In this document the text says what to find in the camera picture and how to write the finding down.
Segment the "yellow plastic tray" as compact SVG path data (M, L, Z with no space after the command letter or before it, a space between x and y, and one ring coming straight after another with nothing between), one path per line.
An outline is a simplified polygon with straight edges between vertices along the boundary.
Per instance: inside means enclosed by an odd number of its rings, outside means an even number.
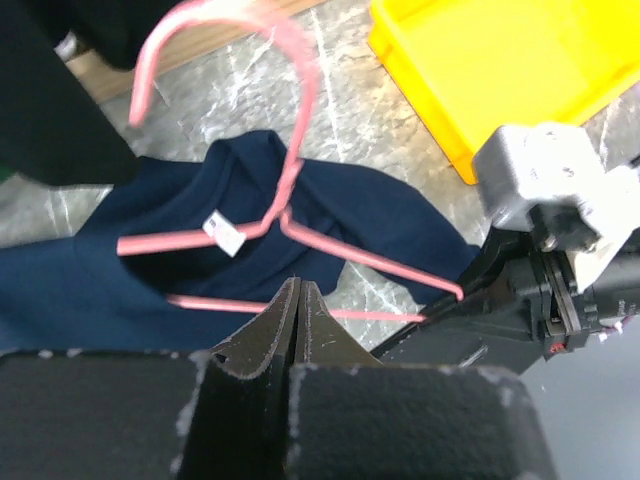
M371 49L467 184L503 124L580 125L639 79L635 1L375 1Z

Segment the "navy blue t-shirt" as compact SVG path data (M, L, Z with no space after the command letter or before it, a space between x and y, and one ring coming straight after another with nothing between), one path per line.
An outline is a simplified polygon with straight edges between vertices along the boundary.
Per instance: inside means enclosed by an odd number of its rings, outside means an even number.
M259 130L214 142L200 163L144 158L74 236L3 249L2 349L204 349L248 316L182 309L168 295L267 302L293 276L332 293L343 261L278 228L235 256L116 252L123 236L198 229L214 211L235 224L262 218L285 154L276 133ZM419 191L365 166L306 160L291 206L306 227L450 281L478 252Z

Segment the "black t-shirt with flower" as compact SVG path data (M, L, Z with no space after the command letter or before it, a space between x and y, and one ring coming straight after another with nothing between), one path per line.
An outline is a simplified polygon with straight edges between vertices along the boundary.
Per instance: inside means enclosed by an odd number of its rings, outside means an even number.
M55 48L77 35L109 65L134 68L173 1L4 1L1 164L54 187L121 185L140 161Z

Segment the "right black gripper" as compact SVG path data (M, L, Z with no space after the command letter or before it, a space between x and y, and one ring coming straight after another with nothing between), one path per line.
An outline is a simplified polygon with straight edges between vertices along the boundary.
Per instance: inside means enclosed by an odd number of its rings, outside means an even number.
M525 239L489 239L422 323L400 329L372 354L392 364L494 365L517 374L538 360L572 353L594 336L624 328L639 313L639 248L623 248L585 291L564 253Z

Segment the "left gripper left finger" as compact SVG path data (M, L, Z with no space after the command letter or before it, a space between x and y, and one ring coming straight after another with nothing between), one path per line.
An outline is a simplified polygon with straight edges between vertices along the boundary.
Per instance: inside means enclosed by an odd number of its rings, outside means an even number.
M301 281L210 352L179 479L282 479Z

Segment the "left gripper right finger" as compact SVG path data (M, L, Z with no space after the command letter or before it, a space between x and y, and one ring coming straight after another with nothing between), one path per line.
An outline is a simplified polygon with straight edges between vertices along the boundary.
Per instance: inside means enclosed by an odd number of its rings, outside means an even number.
M551 479L532 399L494 367L385 365L301 287L289 371L293 479Z

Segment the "pink wire hanger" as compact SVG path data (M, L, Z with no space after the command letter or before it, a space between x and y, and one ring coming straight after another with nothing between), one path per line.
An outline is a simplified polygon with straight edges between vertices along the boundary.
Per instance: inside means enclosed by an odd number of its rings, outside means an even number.
M177 32L197 25L236 24L248 31L272 38L294 64L300 82L300 107L289 149L286 153L274 199L264 217L236 227L217 223L199 230L126 236L118 240L120 256L161 253L206 246L231 246L239 239L252 240L268 233L277 223L282 234L302 245L335 257L363 264L383 273L414 281L451 293L462 300L461 286L443 278L366 252L300 225L293 219L290 199L304 161L299 155L309 127L318 87L318 62L304 31L286 15L272 10L263 1L184 1L172 8L149 34L139 53L134 72L129 122L144 122L150 104L151 88L164 45Z

